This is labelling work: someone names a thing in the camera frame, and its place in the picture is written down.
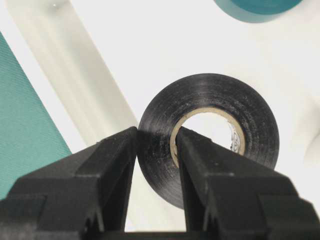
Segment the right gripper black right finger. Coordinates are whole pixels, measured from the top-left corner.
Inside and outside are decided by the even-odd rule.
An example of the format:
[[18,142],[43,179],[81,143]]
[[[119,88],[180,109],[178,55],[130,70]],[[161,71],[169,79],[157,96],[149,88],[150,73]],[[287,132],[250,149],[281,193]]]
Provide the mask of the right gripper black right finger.
[[188,230],[217,240],[317,240],[320,220],[291,180],[182,127],[176,137]]

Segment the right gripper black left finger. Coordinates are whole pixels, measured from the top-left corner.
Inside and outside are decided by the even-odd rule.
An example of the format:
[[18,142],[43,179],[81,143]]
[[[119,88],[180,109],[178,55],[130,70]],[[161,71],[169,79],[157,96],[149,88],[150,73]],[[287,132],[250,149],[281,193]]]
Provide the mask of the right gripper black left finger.
[[3,240],[95,240],[123,232],[137,155],[130,127],[39,168],[0,202]]

